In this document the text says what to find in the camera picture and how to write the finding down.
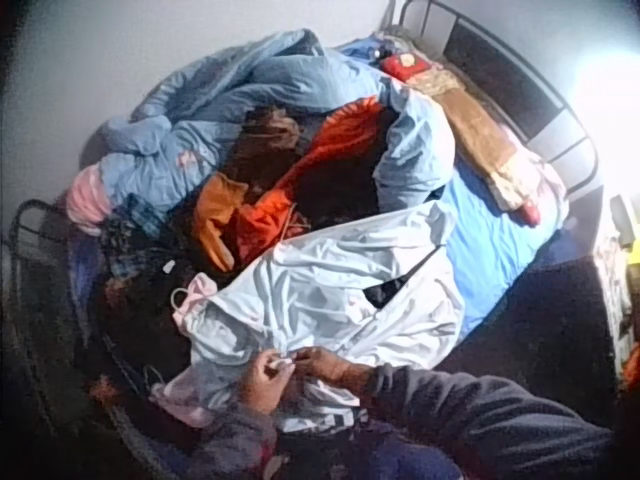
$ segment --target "person's arm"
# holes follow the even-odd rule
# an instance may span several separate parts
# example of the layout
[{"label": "person's arm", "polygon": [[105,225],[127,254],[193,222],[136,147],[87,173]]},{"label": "person's arm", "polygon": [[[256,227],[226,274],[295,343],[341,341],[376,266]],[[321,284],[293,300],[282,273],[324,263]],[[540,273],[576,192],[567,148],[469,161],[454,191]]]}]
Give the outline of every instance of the person's arm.
[{"label": "person's arm", "polygon": [[245,374],[238,403],[205,431],[191,457],[190,480],[261,478],[276,442],[271,413],[276,409],[295,365],[274,371],[275,350],[260,353]]},{"label": "person's arm", "polygon": [[234,405],[204,432],[191,457],[187,478],[260,478],[275,442],[276,430],[269,415]]},{"label": "person's arm", "polygon": [[[609,430],[506,379],[372,368],[329,352],[297,358],[299,373],[351,390],[374,417],[406,427],[481,478],[594,478],[610,443]],[[333,365],[331,374],[323,364]]]}]

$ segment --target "pink clothing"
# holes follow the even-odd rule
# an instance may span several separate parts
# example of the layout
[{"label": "pink clothing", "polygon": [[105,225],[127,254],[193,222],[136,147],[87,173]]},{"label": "pink clothing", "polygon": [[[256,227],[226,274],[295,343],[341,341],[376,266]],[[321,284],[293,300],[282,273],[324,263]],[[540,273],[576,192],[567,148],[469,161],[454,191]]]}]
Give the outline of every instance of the pink clothing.
[{"label": "pink clothing", "polygon": [[111,203],[100,178],[98,165],[82,170],[67,193],[67,216],[89,235],[100,235],[98,224],[111,213]]},{"label": "pink clothing", "polygon": [[213,421],[213,412],[199,405],[193,367],[166,385],[153,385],[149,399],[190,427],[205,428]]},{"label": "pink clothing", "polygon": [[[187,294],[187,297],[182,302],[182,305],[177,307],[175,304],[175,294],[182,291]],[[171,294],[171,305],[175,308],[175,312],[173,312],[173,320],[176,322],[180,333],[185,336],[187,335],[187,331],[184,326],[184,317],[187,313],[194,308],[203,308],[206,306],[206,302],[204,300],[216,293],[218,293],[218,285],[216,285],[216,282],[211,280],[204,273],[199,273],[193,277],[193,280],[191,280],[191,283],[189,283],[186,290],[184,288],[179,288]]]},{"label": "pink clothing", "polygon": [[[185,292],[187,297],[177,307],[175,294],[179,292]],[[216,283],[204,273],[199,273],[186,290],[177,289],[171,294],[171,304],[176,309],[173,319],[181,333],[186,334],[184,317],[194,309],[204,308],[207,297],[217,292]],[[190,427],[204,428],[213,421],[213,412],[200,406],[193,367],[188,367],[166,385],[153,385],[150,400]]]}]

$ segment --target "dark sweater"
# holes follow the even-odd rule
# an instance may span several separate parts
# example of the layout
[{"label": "dark sweater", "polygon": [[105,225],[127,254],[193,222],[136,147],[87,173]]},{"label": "dark sweater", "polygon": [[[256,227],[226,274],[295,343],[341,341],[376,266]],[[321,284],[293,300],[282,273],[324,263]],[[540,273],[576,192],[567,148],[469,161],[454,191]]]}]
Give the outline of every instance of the dark sweater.
[{"label": "dark sweater", "polygon": [[[596,478],[611,432],[515,383],[408,367],[378,367],[372,416],[407,428],[483,479]],[[233,407],[205,434],[188,478],[259,478],[273,451],[269,417]]]}]

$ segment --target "mattress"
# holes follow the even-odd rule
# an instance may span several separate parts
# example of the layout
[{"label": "mattress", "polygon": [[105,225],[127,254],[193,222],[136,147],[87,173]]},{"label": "mattress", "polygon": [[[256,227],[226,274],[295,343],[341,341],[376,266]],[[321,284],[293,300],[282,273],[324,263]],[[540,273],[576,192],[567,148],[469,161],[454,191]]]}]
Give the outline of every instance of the mattress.
[{"label": "mattress", "polygon": [[441,201],[458,213],[447,253],[453,263],[456,285],[465,300],[459,341],[482,323],[500,298],[533,261],[538,249],[562,223],[562,209],[553,191],[557,182],[546,166],[541,184],[541,222],[535,228],[522,225],[500,211],[486,183],[457,154],[453,178]]}]

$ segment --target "hand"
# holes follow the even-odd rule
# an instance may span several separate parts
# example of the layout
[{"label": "hand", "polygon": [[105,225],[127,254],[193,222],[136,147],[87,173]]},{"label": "hand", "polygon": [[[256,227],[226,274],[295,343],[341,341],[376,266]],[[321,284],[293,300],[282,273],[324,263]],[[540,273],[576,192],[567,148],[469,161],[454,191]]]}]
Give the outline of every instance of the hand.
[{"label": "hand", "polygon": [[265,415],[273,413],[296,369],[294,364],[280,371],[269,368],[269,364],[279,358],[278,352],[272,349],[261,352],[253,360],[240,383],[240,403]]},{"label": "hand", "polygon": [[365,387],[373,373],[367,365],[351,363],[322,347],[301,348],[293,354],[298,375],[322,380],[327,385],[346,388],[358,397],[365,393]]}]

